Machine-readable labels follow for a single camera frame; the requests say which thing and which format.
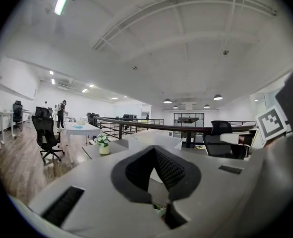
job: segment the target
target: chair headrest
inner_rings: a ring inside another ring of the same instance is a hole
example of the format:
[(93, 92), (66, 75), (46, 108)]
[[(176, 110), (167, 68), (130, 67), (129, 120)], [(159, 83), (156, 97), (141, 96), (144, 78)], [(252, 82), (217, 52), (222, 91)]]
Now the chair headrest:
[(212, 130), (210, 135), (221, 135), (223, 133), (232, 133), (231, 124), (227, 121), (211, 121)]

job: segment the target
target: black slot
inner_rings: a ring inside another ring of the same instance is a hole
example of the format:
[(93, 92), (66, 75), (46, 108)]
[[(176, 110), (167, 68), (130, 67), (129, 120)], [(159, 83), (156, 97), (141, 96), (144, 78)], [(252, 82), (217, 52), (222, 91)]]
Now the black slot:
[(234, 168), (234, 167), (229, 167), (229, 166), (225, 166), (225, 165), (220, 166), (219, 169), (226, 171), (226, 172), (229, 172), (229, 173), (236, 174), (236, 175), (240, 175), (243, 170), (240, 168)]
[(42, 217), (55, 226), (60, 227), (68, 214), (79, 201), (84, 190), (76, 187), (69, 187), (50, 208), (42, 214)]

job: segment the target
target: black pants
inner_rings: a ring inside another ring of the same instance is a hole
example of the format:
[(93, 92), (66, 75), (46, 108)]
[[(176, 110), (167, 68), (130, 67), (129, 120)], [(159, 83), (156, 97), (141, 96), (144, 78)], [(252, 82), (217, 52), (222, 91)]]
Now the black pants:
[(59, 128), (59, 123), (61, 123), (61, 127), (63, 128), (63, 112), (58, 111), (57, 116), (58, 116), (57, 128)]

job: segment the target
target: person standing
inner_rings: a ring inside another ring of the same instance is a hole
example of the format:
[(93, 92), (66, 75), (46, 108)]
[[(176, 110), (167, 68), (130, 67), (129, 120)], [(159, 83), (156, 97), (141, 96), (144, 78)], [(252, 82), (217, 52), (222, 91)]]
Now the person standing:
[(63, 100), (62, 103), (60, 103), (59, 105), (59, 110), (57, 111), (57, 116), (58, 116), (58, 121), (57, 121), (57, 128), (59, 128), (59, 123), (61, 124), (61, 127), (63, 127), (63, 113), (66, 113), (67, 112), (65, 111), (65, 107), (67, 105), (67, 101), (66, 100)]

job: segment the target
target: railing post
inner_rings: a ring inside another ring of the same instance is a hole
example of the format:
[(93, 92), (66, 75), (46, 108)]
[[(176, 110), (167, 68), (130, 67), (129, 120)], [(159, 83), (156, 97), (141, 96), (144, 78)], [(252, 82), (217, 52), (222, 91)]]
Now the railing post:
[(190, 148), (191, 143), (191, 131), (187, 132), (187, 139), (186, 139), (186, 148)]
[(119, 124), (118, 129), (119, 129), (119, 132), (118, 132), (118, 138), (119, 138), (119, 139), (122, 139), (122, 124)]

